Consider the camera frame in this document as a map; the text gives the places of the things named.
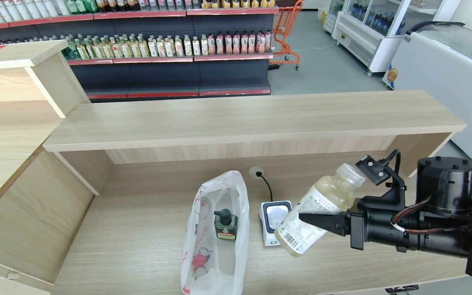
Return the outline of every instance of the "orange shopping cart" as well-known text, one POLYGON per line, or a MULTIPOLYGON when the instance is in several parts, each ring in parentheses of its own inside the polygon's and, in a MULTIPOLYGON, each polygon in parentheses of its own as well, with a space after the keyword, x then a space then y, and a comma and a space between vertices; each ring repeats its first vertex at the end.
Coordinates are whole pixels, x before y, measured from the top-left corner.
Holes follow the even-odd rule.
MULTIPOLYGON (((277 1, 277 5, 281 6, 282 2, 290 2, 288 0, 277 1)), ((300 55, 292 51, 290 45, 286 42, 287 36, 294 27, 296 17, 302 10, 303 0, 298 0, 293 6, 280 7, 279 13, 274 16, 273 36, 274 36, 274 57, 270 60, 270 64, 296 64, 296 70, 300 67, 300 55)))

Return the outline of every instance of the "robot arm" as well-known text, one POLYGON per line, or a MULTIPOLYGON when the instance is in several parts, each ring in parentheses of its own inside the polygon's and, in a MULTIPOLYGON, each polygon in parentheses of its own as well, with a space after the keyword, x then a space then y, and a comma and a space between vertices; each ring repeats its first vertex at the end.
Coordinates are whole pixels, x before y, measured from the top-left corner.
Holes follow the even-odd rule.
POLYGON ((339 215, 300 213, 300 220, 341 236, 350 236, 351 247, 363 250, 372 241, 396 247, 398 252, 419 250, 467 258, 472 276, 472 161, 431 157, 418 161, 416 203, 405 207, 406 186, 399 177, 400 153, 385 159, 371 156, 356 166, 375 185, 390 188, 383 196, 357 198, 339 215), (395 169, 390 161, 396 157, 395 169))

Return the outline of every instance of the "display fridge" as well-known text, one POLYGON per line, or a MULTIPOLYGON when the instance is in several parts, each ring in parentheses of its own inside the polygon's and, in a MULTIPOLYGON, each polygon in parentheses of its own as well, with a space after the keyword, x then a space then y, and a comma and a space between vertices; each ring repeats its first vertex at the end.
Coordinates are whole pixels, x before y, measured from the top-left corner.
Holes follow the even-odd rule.
POLYGON ((451 140, 472 158, 472 30, 427 22, 408 31, 383 81, 392 89, 425 90, 467 123, 451 140))
POLYGON ((408 28, 426 21, 449 21, 460 0, 345 0, 332 36, 338 45, 382 73, 408 28))
POLYGON ((349 0, 333 0, 329 8, 329 14, 325 17, 324 30, 330 34, 333 33, 334 26, 336 23, 336 17, 338 13, 343 9, 343 6, 349 2, 349 0))

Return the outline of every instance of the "white plastic bag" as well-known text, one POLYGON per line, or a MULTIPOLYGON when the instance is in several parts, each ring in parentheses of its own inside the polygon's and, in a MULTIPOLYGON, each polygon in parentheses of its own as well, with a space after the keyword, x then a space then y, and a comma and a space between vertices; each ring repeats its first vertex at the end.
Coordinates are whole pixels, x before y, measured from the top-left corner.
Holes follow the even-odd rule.
POLYGON ((202 184, 187 222, 181 284, 188 295, 241 295, 249 252, 249 200, 238 171, 202 184), (236 241, 219 239, 214 211, 238 217, 236 241))

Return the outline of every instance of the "black pump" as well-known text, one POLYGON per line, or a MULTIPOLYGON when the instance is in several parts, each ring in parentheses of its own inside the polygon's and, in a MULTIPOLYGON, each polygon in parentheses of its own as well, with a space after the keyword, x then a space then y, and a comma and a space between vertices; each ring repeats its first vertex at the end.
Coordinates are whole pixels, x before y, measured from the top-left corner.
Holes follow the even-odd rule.
POLYGON ((220 217, 220 222, 223 225, 229 225, 232 222, 232 213, 229 209, 214 211, 214 215, 218 215, 220 217))

